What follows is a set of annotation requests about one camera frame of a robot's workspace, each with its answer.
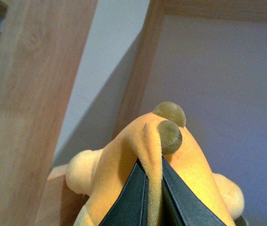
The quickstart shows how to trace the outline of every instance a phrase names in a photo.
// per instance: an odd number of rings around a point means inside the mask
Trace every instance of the orange plush toy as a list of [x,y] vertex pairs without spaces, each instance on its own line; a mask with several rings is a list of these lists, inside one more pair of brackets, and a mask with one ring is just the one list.
[[90,198],[74,225],[245,225],[239,186],[212,173],[185,124],[181,107],[163,102],[105,148],[77,154],[66,182]]

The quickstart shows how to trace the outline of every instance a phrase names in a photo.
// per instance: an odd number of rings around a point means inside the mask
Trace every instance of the wooden panel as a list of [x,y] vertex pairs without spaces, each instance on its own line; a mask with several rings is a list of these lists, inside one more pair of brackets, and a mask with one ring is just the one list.
[[138,53],[121,103],[113,137],[118,135],[123,128],[138,116],[159,41],[164,15],[162,2],[151,0],[142,29]]
[[67,165],[55,167],[48,176],[35,226],[72,226],[88,196],[71,191],[65,182]]
[[163,0],[166,14],[267,23],[267,0]]
[[32,226],[97,1],[14,0],[0,37],[0,226]]

